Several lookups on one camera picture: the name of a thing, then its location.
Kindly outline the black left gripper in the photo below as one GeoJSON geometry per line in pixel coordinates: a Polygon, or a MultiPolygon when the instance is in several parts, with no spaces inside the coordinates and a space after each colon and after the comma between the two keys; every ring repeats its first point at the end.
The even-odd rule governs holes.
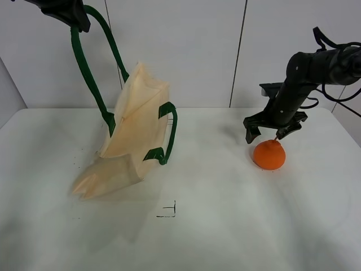
{"type": "Polygon", "coordinates": [[[79,32],[88,32],[90,20],[82,0],[25,0],[36,5],[44,15],[62,21],[79,32]]]}

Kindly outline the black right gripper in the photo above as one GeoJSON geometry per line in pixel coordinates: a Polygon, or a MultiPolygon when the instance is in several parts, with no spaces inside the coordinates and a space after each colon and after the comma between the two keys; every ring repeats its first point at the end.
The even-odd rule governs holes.
{"type": "Polygon", "coordinates": [[[307,119],[306,113],[299,110],[307,98],[307,84],[276,82],[259,86],[262,95],[268,97],[268,103],[263,111],[244,119],[247,144],[261,135],[259,127],[278,129],[277,139],[300,130],[300,122],[307,119]]]}

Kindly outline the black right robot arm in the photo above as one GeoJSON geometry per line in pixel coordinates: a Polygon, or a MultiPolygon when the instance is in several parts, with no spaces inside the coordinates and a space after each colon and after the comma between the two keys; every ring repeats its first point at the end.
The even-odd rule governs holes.
{"type": "Polygon", "coordinates": [[[302,128],[306,121],[303,102],[314,90],[323,92],[326,85],[348,86],[360,80],[360,47],[355,43],[315,53],[298,52],[291,57],[284,82],[261,84],[268,97],[263,111],[244,119],[246,142],[260,136],[260,128],[276,130],[283,139],[302,128]]]}

